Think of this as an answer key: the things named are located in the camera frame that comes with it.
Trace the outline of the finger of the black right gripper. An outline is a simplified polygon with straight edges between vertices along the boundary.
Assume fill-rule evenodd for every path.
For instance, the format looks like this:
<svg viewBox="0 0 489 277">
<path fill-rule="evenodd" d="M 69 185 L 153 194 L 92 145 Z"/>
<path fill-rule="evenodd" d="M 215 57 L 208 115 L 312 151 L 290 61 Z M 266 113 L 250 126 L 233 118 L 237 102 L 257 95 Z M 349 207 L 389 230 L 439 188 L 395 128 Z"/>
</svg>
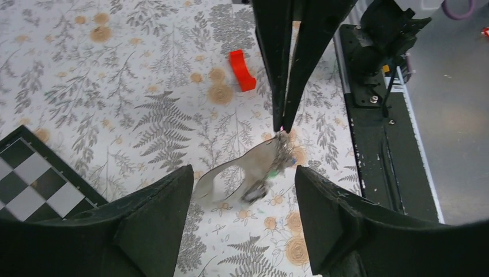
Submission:
<svg viewBox="0 0 489 277">
<path fill-rule="evenodd" d="M 292 29 L 292 1 L 252 1 L 255 34 L 272 92 L 275 132 L 290 131 L 285 121 L 289 52 Z"/>
<path fill-rule="evenodd" d="M 285 77 L 281 127 L 292 129 L 300 100 L 320 57 L 356 1 L 291 1 L 285 18 Z"/>
</svg>

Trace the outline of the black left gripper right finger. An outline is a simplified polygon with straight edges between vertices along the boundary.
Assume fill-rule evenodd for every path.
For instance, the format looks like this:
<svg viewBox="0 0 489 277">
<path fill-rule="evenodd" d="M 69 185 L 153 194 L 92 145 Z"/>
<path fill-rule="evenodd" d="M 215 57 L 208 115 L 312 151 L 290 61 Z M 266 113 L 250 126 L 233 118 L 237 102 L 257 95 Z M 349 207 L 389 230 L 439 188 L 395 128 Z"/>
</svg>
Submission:
<svg viewBox="0 0 489 277">
<path fill-rule="evenodd" d="M 487 276 L 488 222 L 403 215 L 299 166 L 295 187 L 314 275 Z"/>
</svg>

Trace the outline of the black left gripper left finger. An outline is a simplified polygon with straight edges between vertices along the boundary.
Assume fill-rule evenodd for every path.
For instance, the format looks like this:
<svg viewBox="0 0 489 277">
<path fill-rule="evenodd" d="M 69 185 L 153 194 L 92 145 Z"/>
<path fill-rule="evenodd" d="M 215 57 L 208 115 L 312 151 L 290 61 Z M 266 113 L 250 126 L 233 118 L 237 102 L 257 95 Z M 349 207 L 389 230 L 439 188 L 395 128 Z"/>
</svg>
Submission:
<svg viewBox="0 0 489 277">
<path fill-rule="evenodd" d="M 66 220 L 1 220 L 2 276 L 173 276 L 193 191 L 186 165 Z"/>
</svg>

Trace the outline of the grey metal key holder plate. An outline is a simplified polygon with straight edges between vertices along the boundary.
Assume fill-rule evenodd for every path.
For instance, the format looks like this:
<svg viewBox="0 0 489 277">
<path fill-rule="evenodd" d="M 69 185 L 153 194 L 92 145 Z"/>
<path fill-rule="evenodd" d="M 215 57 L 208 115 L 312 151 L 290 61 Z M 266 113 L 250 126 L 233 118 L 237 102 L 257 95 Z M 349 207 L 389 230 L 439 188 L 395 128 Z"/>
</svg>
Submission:
<svg viewBox="0 0 489 277">
<path fill-rule="evenodd" d="M 283 174 L 285 169 L 292 167 L 291 160 L 294 145 L 290 135 L 284 130 L 255 147 L 248 150 L 239 158 L 223 163 L 205 173 L 194 187 L 192 199 L 201 206 L 225 201 L 238 201 L 242 204 L 252 205 L 257 200 L 266 196 L 270 189 L 268 174 L 272 170 L 278 170 Z M 237 166 L 244 171 L 244 180 L 229 196 L 214 200 L 214 179 L 225 169 Z"/>
</svg>

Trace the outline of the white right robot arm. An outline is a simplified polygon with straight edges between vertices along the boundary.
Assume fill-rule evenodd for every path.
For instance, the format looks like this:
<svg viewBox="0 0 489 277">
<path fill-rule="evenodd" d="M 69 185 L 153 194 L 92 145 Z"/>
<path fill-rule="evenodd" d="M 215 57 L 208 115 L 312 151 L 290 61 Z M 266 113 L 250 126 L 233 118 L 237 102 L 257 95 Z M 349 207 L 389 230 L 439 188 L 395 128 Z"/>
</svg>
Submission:
<svg viewBox="0 0 489 277">
<path fill-rule="evenodd" d="M 360 30 L 373 46 L 359 58 L 363 72 L 413 46 L 430 21 L 400 1 L 373 1 Z M 255 34 L 272 92 L 273 129 L 290 132 L 304 88 L 356 1 L 252 1 Z"/>
</svg>

